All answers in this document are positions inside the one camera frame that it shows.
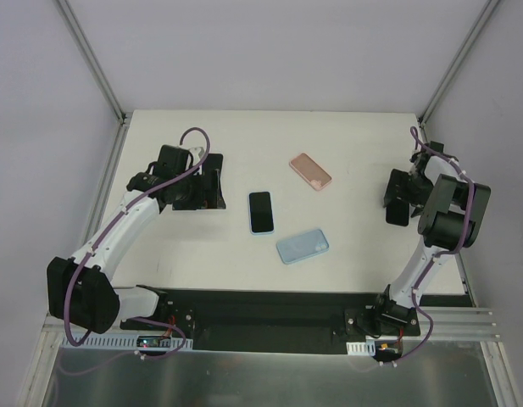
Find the black phone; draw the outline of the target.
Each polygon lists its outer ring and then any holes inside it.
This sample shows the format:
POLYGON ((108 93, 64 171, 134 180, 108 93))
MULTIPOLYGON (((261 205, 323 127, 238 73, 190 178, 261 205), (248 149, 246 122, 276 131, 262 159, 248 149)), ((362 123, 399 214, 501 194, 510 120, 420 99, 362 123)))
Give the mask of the black phone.
POLYGON ((202 172, 208 174, 213 170, 221 171, 224 156, 221 153, 209 153, 202 165, 202 172))
POLYGON ((386 206, 386 223, 394 226, 409 225, 409 204, 400 199, 393 199, 386 206))

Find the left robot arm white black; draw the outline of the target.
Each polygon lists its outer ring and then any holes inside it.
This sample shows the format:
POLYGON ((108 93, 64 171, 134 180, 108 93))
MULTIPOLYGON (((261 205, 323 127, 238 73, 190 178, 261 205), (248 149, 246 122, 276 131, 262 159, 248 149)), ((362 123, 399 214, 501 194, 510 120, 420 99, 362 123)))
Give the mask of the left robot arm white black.
POLYGON ((157 160, 130 179, 118 207, 96 234, 69 258, 50 262, 50 315, 97 334, 137 317, 152 330, 172 321, 177 314, 166 291, 142 285, 115 288, 111 281, 131 245, 165 208, 225 209, 223 161, 222 154, 202 148, 164 145, 157 160))

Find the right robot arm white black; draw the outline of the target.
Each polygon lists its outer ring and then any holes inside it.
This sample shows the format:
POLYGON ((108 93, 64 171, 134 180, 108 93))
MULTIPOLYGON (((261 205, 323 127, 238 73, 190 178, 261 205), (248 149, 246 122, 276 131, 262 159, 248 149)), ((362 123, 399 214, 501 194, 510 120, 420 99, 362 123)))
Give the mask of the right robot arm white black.
POLYGON ((459 161, 444 153, 444 145, 428 142, 414 152, 409 171, 392 170, 383 198, 386 222, 407 226, 419 219, 420 240, 403 272, 380 295, 371 324, 380 334, 391 334, 412 311, 432 277, 479 234, 491 188, 467 181, 459 161))

